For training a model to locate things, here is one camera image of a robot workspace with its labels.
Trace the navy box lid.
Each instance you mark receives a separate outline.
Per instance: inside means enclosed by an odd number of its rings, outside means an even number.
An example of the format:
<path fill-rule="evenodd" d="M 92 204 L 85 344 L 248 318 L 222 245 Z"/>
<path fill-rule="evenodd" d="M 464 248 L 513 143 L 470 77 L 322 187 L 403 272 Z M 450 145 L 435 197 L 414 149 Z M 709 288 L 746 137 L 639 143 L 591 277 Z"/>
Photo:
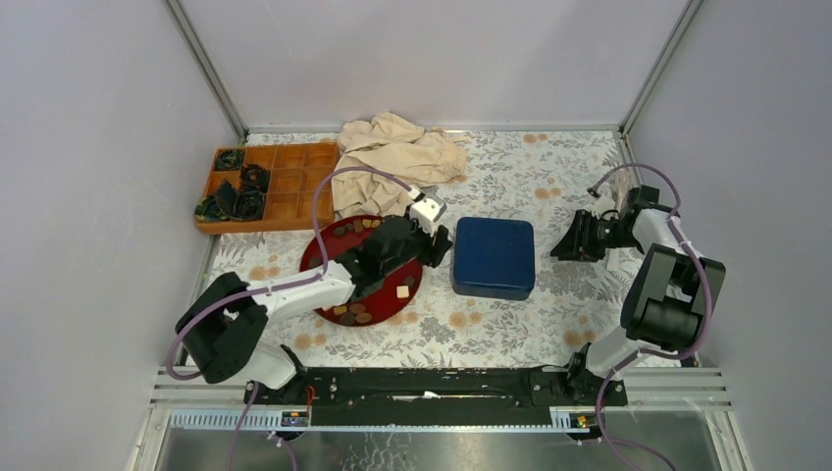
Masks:
<path fill-rule="evenodd" d="M 450 270 L 459 295 L 523 301 L 536 285 L 534 228 L 527 221 L 463 217 Z"/>

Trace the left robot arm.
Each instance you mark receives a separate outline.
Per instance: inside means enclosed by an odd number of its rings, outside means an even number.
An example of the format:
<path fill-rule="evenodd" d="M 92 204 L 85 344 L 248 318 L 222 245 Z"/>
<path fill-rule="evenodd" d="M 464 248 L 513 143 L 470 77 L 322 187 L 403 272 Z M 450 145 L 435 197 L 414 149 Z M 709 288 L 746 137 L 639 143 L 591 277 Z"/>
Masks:
<path fill-rule="evenodd" d="M 178 381 L 201 377 L 208 384 L 243 377 L 265 385 L 279 402 L 294 402 L 304 390 L 298 366 L 287 351 L 272 353 L 259 344 L 272 317 L 361 302 L 413 261 L 437 267 L 452 247 L 447 227 L 427 230 L 407 216 L 381 219 L 358 244 L 335 258 L 322 234 L 315 238 L 321 263 L 310 270 L 261 288 L 251 288 L 235 272 L 210 285 L 176 323 L 169 347 L 170 353 L 184 348 L 198 370 L 179 373 L 168 356 L 168 374 Z"/>

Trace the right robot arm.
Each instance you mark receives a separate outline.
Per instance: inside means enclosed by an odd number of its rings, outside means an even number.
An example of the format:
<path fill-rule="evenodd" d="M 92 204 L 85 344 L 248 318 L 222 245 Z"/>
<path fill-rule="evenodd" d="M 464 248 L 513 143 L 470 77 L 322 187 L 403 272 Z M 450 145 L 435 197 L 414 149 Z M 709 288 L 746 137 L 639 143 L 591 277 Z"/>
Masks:
<path fill-rule="evenodd" d="M 725 267 L 692 247 L 679 218 L 658 198 L 657 188 L 637 186 L 615 218 L 577 211 L 550 253 L 576 262 L 597 262 L 613 248 L 636 248 L 643 256 L 618 327 L 570 358 L 562 388 L 572 402 L 590 402 L 601 391 L 600 378 L 646 355 L 680 360 L 693 354 L 712 317 Z"/>

